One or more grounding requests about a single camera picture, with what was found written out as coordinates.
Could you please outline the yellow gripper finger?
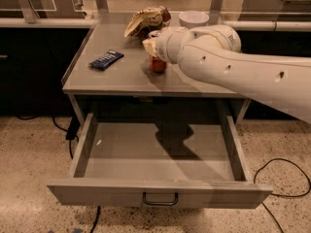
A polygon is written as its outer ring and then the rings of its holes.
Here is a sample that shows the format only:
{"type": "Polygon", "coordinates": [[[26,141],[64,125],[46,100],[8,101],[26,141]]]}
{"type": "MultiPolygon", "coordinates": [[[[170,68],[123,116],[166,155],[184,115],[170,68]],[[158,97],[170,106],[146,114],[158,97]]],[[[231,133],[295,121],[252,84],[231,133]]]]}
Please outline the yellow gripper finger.
{"type": "Polygon", "coordinates": [[[157,53],[156,53],[156,41],[154,39],[146,39],[143,41],[143,46],[145,51],[153,56],[153,57],[157,57],[157,53]]]}

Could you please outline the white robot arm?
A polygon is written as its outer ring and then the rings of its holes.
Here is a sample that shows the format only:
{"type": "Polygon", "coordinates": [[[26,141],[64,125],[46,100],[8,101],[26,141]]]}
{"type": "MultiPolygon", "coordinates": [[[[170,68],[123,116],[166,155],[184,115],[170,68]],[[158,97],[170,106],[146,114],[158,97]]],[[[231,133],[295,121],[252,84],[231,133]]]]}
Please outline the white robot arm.
{"type": "Polygon", "coordinates": [[[311,123],[311,58],[246,54],[227,25],[166,27],[143,41],[147,53],[188,77],[237,92],[311,123]]]}

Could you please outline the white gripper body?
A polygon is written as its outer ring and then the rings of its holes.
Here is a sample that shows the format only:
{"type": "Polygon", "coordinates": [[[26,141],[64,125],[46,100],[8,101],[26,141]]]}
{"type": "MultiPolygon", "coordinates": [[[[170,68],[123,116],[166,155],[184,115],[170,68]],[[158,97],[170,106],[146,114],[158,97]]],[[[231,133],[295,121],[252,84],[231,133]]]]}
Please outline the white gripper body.
{"type": "Polygon", "coordinates": [[[157,56],[166,63],[183,64],[189,55],[184,50],[187,34],[186,27],[167,27],[155,38],[157,56]]]}

